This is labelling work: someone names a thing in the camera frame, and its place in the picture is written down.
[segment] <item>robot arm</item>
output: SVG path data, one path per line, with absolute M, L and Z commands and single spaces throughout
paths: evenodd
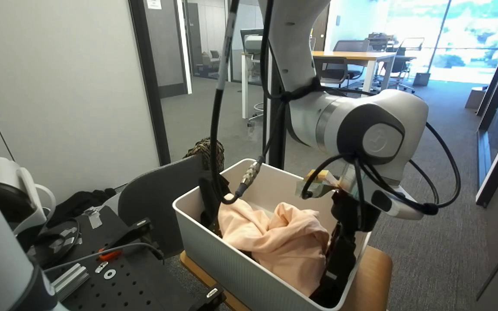
M 263 15 L 269 0 L 259 0 Z M 269 43 L 286 91 L 310 85 L 316 77 L 309 33 L 329 0 L 274 0 Z M 289 102 L 294 134 L 303 143 L 328 154 L 358 153 L 374 165 L 398 192 L 403 169 L 423 134 L 428 106 L 397 90 L 350 98 L 312 92 Z M 423 214 L 372 181 L 364 181 L 365 200 L 387 214 L 420 219 Z

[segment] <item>peach fabric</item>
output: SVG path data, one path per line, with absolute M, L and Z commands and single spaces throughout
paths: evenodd
M 308 297 L 320 284 L 326 265 L 329 234 L 318 215 L 280 203 L 269 219 L 264 211 L 237 199 L 220 205 L 218 221 L 226 243 L 251 252 L 261 266 Z

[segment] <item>wooden stool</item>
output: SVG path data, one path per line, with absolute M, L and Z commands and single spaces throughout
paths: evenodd
M 186 269 L 208 287 L 216 284 L 216 281 L 193 262 L 185 251 L 180 254 L 180 261 Z M 388 254 L 372 246 L 367 246 L 341 310 L 386 311 L 392 269 L 393 262 Z M 230 309 L 249 311 L 248 307 L 229 292 L 225 292 L 225 294 L 226 304 Z

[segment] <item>wooden table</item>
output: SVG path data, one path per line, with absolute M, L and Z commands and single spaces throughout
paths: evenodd
M 344 57 L 346 62 L 350 65 L 359 65 L 366 67 L 366 75 L 364 77 L 364 85 L 362 90 L 370 92 L 372 87 L 372 79 L 374 79 L 374 73 L 376 72 L 376 64 L 383 61 L 386 63 L 385 76 L 389 77 L 391 75 L 391 69 L 393 68 L 393 62 L 395 61 L 396 53 L 391 52 L 324 52 L 324 51 L 313 51 L 313 58 L 320 59 L 321 57 L 332 58 L 332 57 Z M 381 89 L 387 89 L 389 84 L 389 79 L 383 79 Z
M 193 262 L 185 251 L 180 254 L 180 261 L 205 285 L 211 287 L 216 284 L 216 281 Z M 389 255 L 367 246 L 341 311 L 386 311 L 392 269 L 393 262 Z M 225 294 L 226 304 L 230 309 L 249 311 L 247 306 L 229 292 Z

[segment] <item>white storage bin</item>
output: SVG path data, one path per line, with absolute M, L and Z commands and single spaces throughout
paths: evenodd
M 252 159 L 239 161 L 222 172 L 222 175 L 230 181 L 232 192 L 237 188 L 241 177 L 254 161 Z M 274 212 L 275 207 L 280 202 L 290 203 L 299 209 L 319 211 L 320 224 L 328 232 L 332 232 L 336 220 L 330 213 L 332 208 L 330 195 L 318 199 L 301 199 L 295 193 L 296 182 L 301 179 L 301 177 L 286 171 L 263 165 L 257 179 L 245 192 L 242 199 L 254 209 L 268 211 L 269 215 Z M 172 204 L 176 210 L 187 255 L 223 285 L 226 290 L 254 311 L 330 311 L 340 309 L 370 238 L 370 233 L 358 232 L 356 234 L 354 255 L 357 256 L 357 264 L 350 274 L 348 286 L 345 288 L 338 305 L 328 309 L 317 305 L 200 225 L 199 218 L 204 207 L 199 187 L 178 197 Z

